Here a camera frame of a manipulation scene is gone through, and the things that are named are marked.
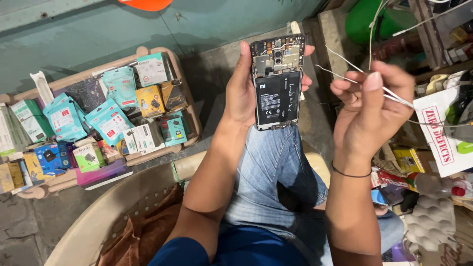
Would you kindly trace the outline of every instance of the forearm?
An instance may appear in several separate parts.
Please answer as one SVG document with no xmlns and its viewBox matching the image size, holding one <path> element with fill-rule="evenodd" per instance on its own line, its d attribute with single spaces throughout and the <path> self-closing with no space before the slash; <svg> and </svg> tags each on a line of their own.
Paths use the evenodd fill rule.
<svg viewBox="0 0 473 266">
<path fill-rule="evenodd" d="M 224 113 L 209 150 L 184 195 L 183 207 L 220 222 L 233 191 L 248 126 L 233 123 Z"/>
<path fill-rule="evenodd" d="M 347 158 L 335 152 L 333 165 L 342 173 L 364 176 L 369 160 Z M 328 238 L 345 252 L 380 256 L 381 237 L 370 192 L 371 177 L 347 177 L 333 172 L 327 199 Z"/>
</svg>

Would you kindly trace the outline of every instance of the black wristband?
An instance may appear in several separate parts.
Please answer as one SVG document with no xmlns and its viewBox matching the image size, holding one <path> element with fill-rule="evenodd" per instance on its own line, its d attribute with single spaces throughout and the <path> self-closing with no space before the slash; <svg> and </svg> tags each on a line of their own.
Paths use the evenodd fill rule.
<svg viewBox="0 0 473 266">
<path fill-rule="evenodd" d="M 333 170 L 334 170 L 335 172 L 337 172 L 337 173 L 339 173 L 339 174 L 341 174 L 341 175 L 344 175 L 344 176 L 346 176 L 346 177 L 355 177 L 355 178 L 369 177 L 369 176 L 371 175 L 371 173 L 373 172 L 373 170 L 370 169 L 369 174 L 367 174 L 367 175 L 365 175 L 365 176 L 362 176 L 362 177 L 346 175 L 346 174 L 343 174 L 342 172 L 340 172 L 339 170 L 337 170 L 337 168 L 335 168 L 335 166 L 333 166 L 333 161 L 332 161 L 332 168 L 333 168 Z"/>
</svg>

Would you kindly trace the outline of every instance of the orange object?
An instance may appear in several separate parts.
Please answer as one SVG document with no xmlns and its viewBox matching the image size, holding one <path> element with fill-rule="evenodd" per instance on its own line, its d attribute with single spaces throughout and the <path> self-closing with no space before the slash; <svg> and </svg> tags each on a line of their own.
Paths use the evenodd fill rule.
<svg viewBox="0 0 473 266">
<path fill-rule="evenodd" d="M 120 3 L 146 11 L 158 11 L 167 7 L 173 0 L 118 0 Z"/>
</svg>

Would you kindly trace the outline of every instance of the brown cloth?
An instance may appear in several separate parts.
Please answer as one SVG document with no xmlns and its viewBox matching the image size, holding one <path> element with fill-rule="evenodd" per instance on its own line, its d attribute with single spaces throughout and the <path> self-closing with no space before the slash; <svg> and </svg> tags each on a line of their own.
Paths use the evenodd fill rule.
<svg viewBox="0 0 473 266">
<path fill-rule="evenodd" d="M 176 184 L 155 209 L 129 217 L 125 231 L 105 250 L 99 266 L 146 266 L 173 230 L 184 190 Z"/>
</svg>

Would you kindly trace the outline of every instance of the concrete floor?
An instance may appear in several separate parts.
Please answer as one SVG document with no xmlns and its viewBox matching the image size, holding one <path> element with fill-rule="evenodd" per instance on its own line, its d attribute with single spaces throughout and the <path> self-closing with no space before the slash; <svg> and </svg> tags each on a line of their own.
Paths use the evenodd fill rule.
<svg viewBox="0 0 473 266">
<path fill-rule="evenodd" d="M 313 44 L 313 21 L 301 25 Z M 249 43 L 262 38 L 286 35 L 286 28 L 246 39 Z M 149 166 L 163 164 L 205 151 L 211 142 L 225 107 L 225 87 L 230 79 L 240 53 L 239 42 L 203 52 L 192 58 L 182 59 L 187 81 L 196 102 L 203 127 L 202 140 L 186 150 L 169 154 L 134 168 L 139 171 Z M 304 62 L 305 73 L 313 80 L 304 93 L 299 113 L 299 131 L 304 141 L 304 150 L 320 153 L 327 165 L 333 158 L 332 125 L 334 110 L 330 110 L 326 85 L 317 82 L 316 53 Z M 0 195 L 0 266 L 43 265 L 55 245 L 74 221 L 100 195 L 116 183 L 86 191 L 76 186 L 46 199 L 26 200 L 18 196 Z"/>
</svg>

